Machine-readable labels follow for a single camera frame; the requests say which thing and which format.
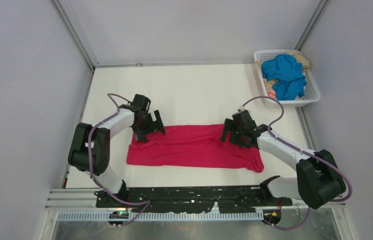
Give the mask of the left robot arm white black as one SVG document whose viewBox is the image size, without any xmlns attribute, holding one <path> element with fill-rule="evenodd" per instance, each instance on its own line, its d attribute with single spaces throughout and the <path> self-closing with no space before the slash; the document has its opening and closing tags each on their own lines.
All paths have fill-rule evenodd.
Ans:
<svg viewBox="0 0 373 240">
<path fill-rule="evenodd" d="M 133 100 L 127 100 L 125 104 L 113 103 L 116 109 L 110 116 L 94 124 L 81 122 L 76 126 L 68 164 L 87 173 L 108 194 L 108 200 L 114 206 L 132 206 L 128 202 L 125 181 L 110 166 L 111 139 L 131 128 L 135 140 L 146 143 L 148 135 L 156 132 L 165 134 L 166 131 L 160 112 L 149 112 L 151 100 L 148 97 L 136 94 Z"/>
</svg>

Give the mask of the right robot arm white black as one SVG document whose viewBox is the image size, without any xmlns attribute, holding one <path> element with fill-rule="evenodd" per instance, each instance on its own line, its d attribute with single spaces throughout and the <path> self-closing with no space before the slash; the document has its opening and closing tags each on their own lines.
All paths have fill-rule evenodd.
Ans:
<svg viewBox="0 0 373 240">
<path fill-rule="evenodd" d="M 243 109 L 224 121 L 220 140 L 269 153 L 292 168 L 295 177 L 273 176 L 260 184 L 260 200 L 273 205 L 280 198 L 302 200 L 312 209 L 333 202 L 347 190 L 333 155 L 294 145 L 266 124 L 257 125 Z"/>
</svg>

